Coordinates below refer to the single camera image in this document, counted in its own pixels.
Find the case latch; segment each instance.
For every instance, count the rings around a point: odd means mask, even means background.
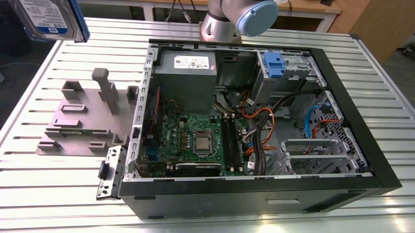
[[[126,151],[123,146],[111,147],[109,149],[107,158],[99,168],[98,177],[101,181],[97,200],[121,199],[118,192],[123,177]]]

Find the power supply label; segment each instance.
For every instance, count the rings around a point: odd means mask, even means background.
[[[209,57],[199,56],[177,56],[175,57],[177,69],[210,69]]]

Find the red cable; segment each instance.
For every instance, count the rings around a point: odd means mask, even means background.
[[[333,119],[322,120],[322,121],[317,124],[317,126],[315,126],[315,128],[314,128],[314,130],[313,130],[311,138],[315,138],[315,137],[317,137],[321,124],[322,124],[322,123],[326,123],[326,122],[341,122],[341,121],[339,121],[339,120],[333,120]]]
[[[159,112],[159,102],[161,102],[161,87],[158,88],[158,103],[157,103],[157,109],[155,109],[154,119],[153,119],[153,121],[151,121],[151,127],[150,127],[150,131],[149,131],[147,136],[151,134],[151,132],[153,132],[153,130],[154,130],[155,121],[157,121],[158,112]]]

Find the motherboard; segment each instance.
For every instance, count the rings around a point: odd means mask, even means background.
[[[158,148],[146,148],[150,177],[170,177],[170,171],[206,176],[247,175],[242,136],[246,119],[235,116],[165,115]]]

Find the slotted aluminum worktable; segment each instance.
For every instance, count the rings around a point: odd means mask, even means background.
[[[129,232],[414,232],[415,112],[359,40],[349,35],[270,30],[245,43],[326,51],[403,188],[330,213],[142,221],[123,201],[95,200],[101,157],[39,156],[39,139],[66,80],[98,88],[94,68],[118,89],[139,84],[149,39],[198,40],[199,26],[89,18],[89,43],[59,41],[0,132],[0,229]]]

